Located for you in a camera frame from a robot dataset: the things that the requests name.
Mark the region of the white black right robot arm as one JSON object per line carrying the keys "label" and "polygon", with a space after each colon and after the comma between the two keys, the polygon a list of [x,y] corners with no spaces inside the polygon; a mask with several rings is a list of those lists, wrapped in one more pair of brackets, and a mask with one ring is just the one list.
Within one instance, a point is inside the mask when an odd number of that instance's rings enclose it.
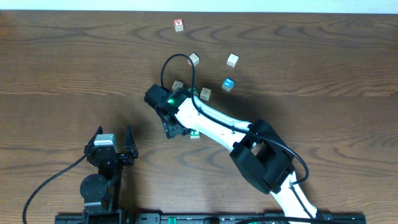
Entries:
{"label": "white black right robot arm", "polygon": [[162,87],[156,100],[155,110],[166,126],[168,138],[199,131],[224,146],[245,180],[260,192],[271,194],[285,216],[317,217],[318,210],[300,188],[309,175],[298,179],[293,160],[298,160],[305,170],[308,166],[269,123],[226,116],[182,88],[169,91]]}

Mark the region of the green F wooden block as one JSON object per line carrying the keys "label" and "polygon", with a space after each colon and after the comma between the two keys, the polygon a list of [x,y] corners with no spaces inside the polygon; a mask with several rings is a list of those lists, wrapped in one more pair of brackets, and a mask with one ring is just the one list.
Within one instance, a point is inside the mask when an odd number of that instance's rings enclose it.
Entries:
{"label": "green F wooden block", "polygon": [[199,139],[200,138],[200,132],[197,130],[192,130],[190,132],[190,138],[191,139]]}

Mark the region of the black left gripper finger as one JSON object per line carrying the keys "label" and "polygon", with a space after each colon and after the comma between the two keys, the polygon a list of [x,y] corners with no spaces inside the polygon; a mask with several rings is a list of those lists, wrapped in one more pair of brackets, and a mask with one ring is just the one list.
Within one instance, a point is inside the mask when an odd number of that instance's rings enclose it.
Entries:
{"label": "black left gripper finger", "polygon": [[135,149],[136,148],[136,145],[135,145],[133,137],[132,137],[132,131],[131,131],[130,125],[128,125],[126,128],[124,148],[125,149]]}
{"label": "black left gripper finger", "polygon": [[88,141],[88,145],[92,146],[94,144],[94,141],[97,137],[97,135],[99,134],[103,134],[103,128],[102,126],[99,126],[98,129],[96,130],[96,132],[94,133],[93,137]]}

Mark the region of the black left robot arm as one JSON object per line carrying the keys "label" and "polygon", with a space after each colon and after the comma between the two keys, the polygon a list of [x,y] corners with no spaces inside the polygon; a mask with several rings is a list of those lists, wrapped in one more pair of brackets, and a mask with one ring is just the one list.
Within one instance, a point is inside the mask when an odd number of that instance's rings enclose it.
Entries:
{"label": "black left robot arm", "polygon": [[129,212],[119,208],[119,193],[123,168],[134,165],[138,150],[128,126],[124,140],[125,152],[116,152],[114,134],[105,134],[99,127],[85,146],[87,161],[98,172],[87,176],[80,185],[84,199],[84,223],[134,223]]}

